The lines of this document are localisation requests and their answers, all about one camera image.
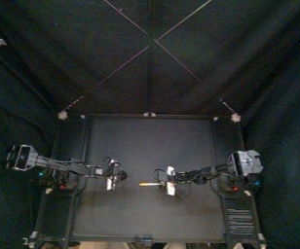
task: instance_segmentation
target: black fabric wall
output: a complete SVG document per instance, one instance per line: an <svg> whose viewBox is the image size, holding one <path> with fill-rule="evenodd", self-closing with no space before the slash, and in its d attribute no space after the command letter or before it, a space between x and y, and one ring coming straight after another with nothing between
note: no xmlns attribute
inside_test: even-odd
<svg viewBox="0 0 300 249"><path fill-rule="evenodd" d="M40 196L29 183L34 172L6 170L2 160L13 144L49 154L56 121L41 95L17 55L0 48L0 248L20 248L20 238L32 231Z"/></svg>
<svg viewBox="0 0 300 249"><path fill-rule="evenodd" d="M247 147L262 155L258 195L262 230L271 248L300 248L300 47L264 81L244 113Z"/></svg>

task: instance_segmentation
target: cable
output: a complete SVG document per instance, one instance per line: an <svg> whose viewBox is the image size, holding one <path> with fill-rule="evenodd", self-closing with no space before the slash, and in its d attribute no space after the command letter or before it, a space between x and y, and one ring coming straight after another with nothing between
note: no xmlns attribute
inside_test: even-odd
<svg viewBox="0 0 300 249"><path fill-rule="evenodd" d="M181 195L179 192L177 192L177 190L175 190L175 193L176 193L176 195L179 196L179 197L181 197L181 198L185 198L185 197L188 197L189 196L189 193L191 193L191 186L189 186L189 183L187 184L187 195Z"/></svg>
<svg viewBox="0 0 300 249"><path fill-rule="evenodd" d="M164 171L163 169L160 169L160 168L156 168L156 169L153 170L152 176L153 176L153 179L159 182L159 175L155 176L155 173L156 173L157 171L160 171L160 172L163 172L163 173L165 173L165 171Z"/></svg>

